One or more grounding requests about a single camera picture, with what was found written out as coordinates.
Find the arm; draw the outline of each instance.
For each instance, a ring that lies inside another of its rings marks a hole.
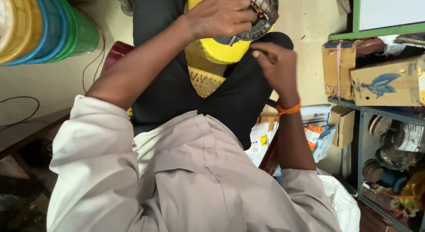
[[[244,10],[249,4],[201,1],[103,73],[86,97],[76,97],[70,120],[53,142],[50,169],[58,180],[48,231],[154,231],[155,220],[141,215],[137,200],[138,154],[132,150],[133,128],[125,110],[190,40],[249,30],[256,18]]]
[[[257,19],[250,0],[203,0],[167,29],[100,75],[86,96],[127,110],[159,72],[195,39],[249,31]]]
[[[297,55],[273,43],[255,43],[252,54],[263,68],[279,104],[289,109],[300,102],[297,92]],[[323,231],[341,231],[336,212],[317,176],[316,164],[305,138],[301,114],[284,114],[279,121],[277,159],[282,168],[282,187],[291,201],[320,225]]]
[[[290,109],[300,102],[297,92],[297,55],[274,43],[252,44],[253,56],[263,68],[270,86],[279,94],[279,104]],[[277,159],[282,169],[316,170],[313,154],[305,138],[300,112],[283,114],[279,120]]]

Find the stacked plastic bucket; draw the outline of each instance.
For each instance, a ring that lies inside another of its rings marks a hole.
[[[0,0],[2,66],[58,62],[98,42],[94,22],[66,0]]]

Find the red wire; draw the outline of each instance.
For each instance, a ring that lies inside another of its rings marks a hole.
[[[98,72],[98,70],[99,70],[99,67],[100,67],[100,65],[102,64],[102,62],[103,62],[103,59],[104,59],[104,57],[105,57],[105,37],[104,37],[104,35],[103,35],[103,31],[100,29],[100,27],[99,27],[99,24],[90,16],[90,15],[88,15],[86,12],[84,12],[84,11],[82,11],[85,15],[87,15],[89,18],[91,18],[91,20],[93,20],[93,22],[96,24],[96,26],[98,27],[98,29],[100,30],[100,33],[102,34],[102,40],[103,40],[103,49],[102,49],[102,51],[100,52],[100,54],[93,60],[93,61],[91,61],[91,63],[89,63],[85,68],[84,68],[84,70],[82,71],[82,89],[84,90],[84,92],[85,93],[87,93],[87,91],[86,91],[86,89],[85,89],[85,87],[84,87],[84,73],[85,73],[85,70],[88,68],[88,66],[90,66],[93,62],[95,62],[99,57],[100,57],[100,55],[102,55],[102,53],[103,53],[103,56],[102,56],[102,60],[100,61],[100,63],[99,63],[99,65],[97,66],[97,69],[96,69],[96,72],[95,72],[95,74],[94,74],[94,77],[93,77],[93,83],[94,83],[94,80],[95,80],[95,78],[96,78],[96,75],[97,75],[97,72]]]

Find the man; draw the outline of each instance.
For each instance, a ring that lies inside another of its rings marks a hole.
[[[134,0],[136,48],[76,97],[54,140],[48,231],[340,231],[299,112],[280,117],[281,186],[244,152],[272,89],[283,109],[299,103],[290,39],[253,42],[203,99],[183,49],[248,31],[256,14],[249,0],[204,0],[186,14],[184,4]]]

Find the hand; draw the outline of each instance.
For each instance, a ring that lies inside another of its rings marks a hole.
[[[251,30],[257,14],[250,6],[251,0],[203,0],[182,17],[193,39],[230,37]]]
[[[250,47],[264,77],[279,94],[280,106],[289,109],[298,104],[297,54],[274,43],[253,43]]]

